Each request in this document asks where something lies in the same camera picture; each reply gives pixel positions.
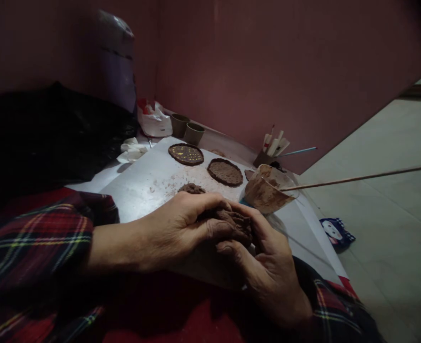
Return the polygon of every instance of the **white cloth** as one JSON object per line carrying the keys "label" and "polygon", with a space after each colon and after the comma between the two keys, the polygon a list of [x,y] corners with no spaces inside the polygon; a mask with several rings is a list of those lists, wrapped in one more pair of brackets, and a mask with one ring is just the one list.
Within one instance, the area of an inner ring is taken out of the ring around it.
{"label": "white cloth", "polygon": [[135,137],[125,140],[120,149],[122,153],[117,157],[117,161],[120,163],[133,163],[147,152],[147,148],[142,144],[138,144],[138,140]]}

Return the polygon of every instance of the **wooden stick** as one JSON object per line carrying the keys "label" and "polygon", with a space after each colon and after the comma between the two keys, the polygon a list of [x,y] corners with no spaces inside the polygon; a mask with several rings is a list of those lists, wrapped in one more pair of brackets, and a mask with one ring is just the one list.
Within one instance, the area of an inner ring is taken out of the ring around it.
{"label": "wooden stick", "polygon": [[280,190],[280,191],[281,192],[285,192],[285,191],[293,191],[293,190],[297,190],[297,189],[327,186],[327,185],[337,184],[337,183],[344,183],[344,182],[351,182],[351,181],[372,179],[372,178],[381,177],[381,176],[388,176],[388,175],[395,175],[395,174],[403,174],[405,172],[416,172],[416,171],[419,171],[419,170],[421,170],[421,167],[400,169],[400,170],[396,170],[396,171],[391,171],[391,172],[388,171],[388,172],[385,172],[385,173],[373,174],[373,175],[368,175],[368,176],[361,176],[361,177],[356,177],[356,178],[348,178],[348,179],[342,179],[342,180],[336,180],[336,181],[330,181],[330,182],[313,183],[313,184],[309,184],[309,185],[295,186],[295,187],[286,188],[286,189],[283,189],[283,190]]}

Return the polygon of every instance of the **clay-stained plastic cup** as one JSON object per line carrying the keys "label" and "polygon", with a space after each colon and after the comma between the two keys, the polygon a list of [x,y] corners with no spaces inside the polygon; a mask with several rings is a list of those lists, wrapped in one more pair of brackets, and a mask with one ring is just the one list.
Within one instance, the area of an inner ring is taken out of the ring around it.
{"label": "clay-stained plastic cup", "polygon": [[281,171],[261,164],[245,187],[244,200],[263,214],[271,214],[299,196],[299,191],[281,192],[296,184]]}
{"label": "clay-stained plastic cup", "polygon": [[176,138],[183,138],[185,130],[187,129],[187,123],[190,122],[190,119],[181,115],[181,114],[171,114],[171,124],[172,124],[172,135]]}
{"label": "clay-stained plastic cup", "polygon": [[186,141],[188,144],[198,146],[205,131],[206,130],[198,124],[188,123],[187,129],[185,130],[185,136],[183,136],[183,140]]}

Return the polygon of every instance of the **red plaid shirt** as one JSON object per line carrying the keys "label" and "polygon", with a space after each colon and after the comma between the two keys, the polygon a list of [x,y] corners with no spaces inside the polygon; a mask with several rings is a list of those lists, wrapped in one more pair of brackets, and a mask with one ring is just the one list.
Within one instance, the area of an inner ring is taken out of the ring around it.
{"label": "red plaid shirt", "polygon": [[[90,301],[69,311],[60,296],[79,289],[73,268],[90,249],[93,227],[118,220],[110,196],[83,192],[14,218],[0,217],[0,341],[69,342],[94,323],[102,304]],[[382,341],[356,297],[303,261],[295,258],[295,265],[314,309],[315,337]]]}

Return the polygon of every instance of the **pink wall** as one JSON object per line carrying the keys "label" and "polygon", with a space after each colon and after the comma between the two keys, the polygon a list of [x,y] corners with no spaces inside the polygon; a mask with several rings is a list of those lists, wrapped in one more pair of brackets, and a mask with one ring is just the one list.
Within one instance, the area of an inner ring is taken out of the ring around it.
{"label": "pink wall", "polygon": [[104,98],[99,49],[90,15],[96,8],[123,18],[135,41],[138,95],[154,97],[158,47],[157,0],[0,1],[0,93],[61,81]]}
{"label": "pink wall", "polygon": [[254,149],[275,123],[302,173],[420,78],[409,2],[162,0],[157,99]]}

